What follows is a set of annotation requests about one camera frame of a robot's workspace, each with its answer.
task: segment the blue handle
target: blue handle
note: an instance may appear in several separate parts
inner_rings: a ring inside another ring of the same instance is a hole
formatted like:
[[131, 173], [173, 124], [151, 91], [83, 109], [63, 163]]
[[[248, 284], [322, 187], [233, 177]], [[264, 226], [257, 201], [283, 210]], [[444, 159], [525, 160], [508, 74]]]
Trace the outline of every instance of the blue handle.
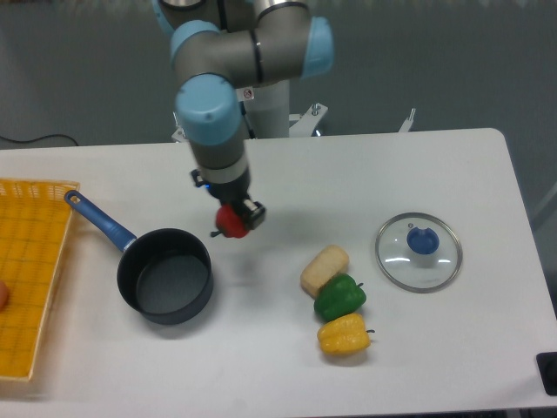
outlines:
[[93, 205], [83, 194], [70, 190], [64, 196], [68, 205], [100, 229], [123, 252], [137, 237]]

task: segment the cable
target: cable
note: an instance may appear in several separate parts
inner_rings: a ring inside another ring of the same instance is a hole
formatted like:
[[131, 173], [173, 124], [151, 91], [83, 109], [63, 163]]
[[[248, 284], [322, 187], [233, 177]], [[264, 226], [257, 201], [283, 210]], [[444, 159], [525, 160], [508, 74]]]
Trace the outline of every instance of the cable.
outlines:
[[43, 139], [48, 139], [48, 138], [66, 138], [69, 139], [75, 146], [79, 146], [79, 143], [74, 138], [64, 133], [52, 133], [50, 135], [44, 135], [42, 137], [28, 139], [26, 141], [18, 141], [17, 139], [6, 138], [0, 135], [1, 140], [6, 142], [11, 142], [12, 144], [31, 144], [33, 142], [42, 141]]

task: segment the white table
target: white table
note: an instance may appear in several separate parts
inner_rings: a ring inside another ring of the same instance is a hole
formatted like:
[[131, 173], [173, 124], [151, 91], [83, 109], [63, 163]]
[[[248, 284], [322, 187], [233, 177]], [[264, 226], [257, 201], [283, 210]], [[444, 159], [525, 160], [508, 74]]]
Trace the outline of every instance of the white table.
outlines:
[[[209, 238], [217, 202], [196, 189], [188, 145], [0, 152], [0, 176], [71, 179], [136, 234], [190, 231], [212, 256], [215, 290], [188, 323], [146, 322], [121, 299], [120, 253], [77, 215], [31, 383], [0, 384], [0, 415], [330, 416], [557, 405], [535, 355], [557, 324], [505, 140], [494, 130], [247, 143], [265, 223]], [[457, 233], [460, 275], [415, 294], [379, 270], [373, 243], [403, 212]], [[373, 344], [349, 359], [318, 348], [299, 286], [329, 243], [365, 284]]]

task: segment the glass pot lid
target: glass pot lid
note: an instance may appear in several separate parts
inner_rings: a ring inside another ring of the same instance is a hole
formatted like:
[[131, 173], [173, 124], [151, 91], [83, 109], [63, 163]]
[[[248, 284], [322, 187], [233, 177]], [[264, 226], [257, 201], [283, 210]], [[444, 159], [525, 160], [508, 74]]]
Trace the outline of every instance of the glass pot lid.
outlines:
[[379, 230], [375, 256], [383, 273], [410, 292], [447, 286], [462, 266], [462, 247], [451, 228], [426, 213], [402, 213]]

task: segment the black saucepan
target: black saucepan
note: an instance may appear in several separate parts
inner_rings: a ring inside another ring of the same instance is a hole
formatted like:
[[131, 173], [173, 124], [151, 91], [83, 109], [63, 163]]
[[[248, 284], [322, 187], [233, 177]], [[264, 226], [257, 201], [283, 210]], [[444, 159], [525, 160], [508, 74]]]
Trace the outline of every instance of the black saucepan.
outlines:
[[147, 320], [164, 325], [186, 322], [211, 298], [211, 258], [194, 235], [158, 229], [137, 238], [80, 192], [65, 201], [98, 227], [124, 253], [117, 284], [124, 300]]

